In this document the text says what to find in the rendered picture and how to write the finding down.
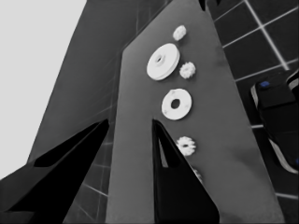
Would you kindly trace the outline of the small white toothed gear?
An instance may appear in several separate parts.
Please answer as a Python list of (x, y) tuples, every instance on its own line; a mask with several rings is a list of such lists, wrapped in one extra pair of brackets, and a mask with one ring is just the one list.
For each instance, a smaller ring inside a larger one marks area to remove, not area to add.
[(193, 170), (194, 174), (196, 175), (196, 177), (198, 178), (198, 180), (200, 181), (200, 183), (203, 184), (203, 178), (200, 175), (200, 173), (198, 172), (198, 170), (195, 168), (192, 168), (192, 170)]
[(180, 25), (179, 27), (176, 28), (176, 30), (173, 33), (173, 38), (176, 41), (179, 41), (182, 39), (185, 35), (187, 34), (187, 29), (184, 25)]
[(183, 156), (191, 156), (196, 149), (195, 142), (188, 136), (182, 136), (177, 140), (177, 147)]
[(188, 79), (192, 77), (195, 74), (196, 68), (195, 65), (191, 62), (183, 64), (179, 69), (179, 74), (185, 78)]

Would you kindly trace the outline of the large thick white disc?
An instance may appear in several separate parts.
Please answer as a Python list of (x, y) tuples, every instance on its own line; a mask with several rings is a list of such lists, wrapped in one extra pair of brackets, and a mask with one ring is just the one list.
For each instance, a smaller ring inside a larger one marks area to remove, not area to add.
[(154, 80), (168, 77), (177, 67), (180, 53), (175, 44), (167, 43), (157, 48), (149, 58), (147, 74)]

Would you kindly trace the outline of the round white carrier with pins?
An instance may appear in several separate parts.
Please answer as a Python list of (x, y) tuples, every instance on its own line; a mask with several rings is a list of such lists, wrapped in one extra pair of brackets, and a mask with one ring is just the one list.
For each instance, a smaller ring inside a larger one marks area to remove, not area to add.
[(183, 119), (191, 108), (192, 97), (183, 89), (170, 90), (162, 101), (162, 113), (171, 120)]

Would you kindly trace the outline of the dark robot body block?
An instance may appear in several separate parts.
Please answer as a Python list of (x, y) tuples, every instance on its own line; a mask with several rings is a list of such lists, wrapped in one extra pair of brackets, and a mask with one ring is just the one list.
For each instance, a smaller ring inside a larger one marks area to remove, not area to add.
[(280, 165), (299, 171), (299, 68), (260, 79), (250, 95)]

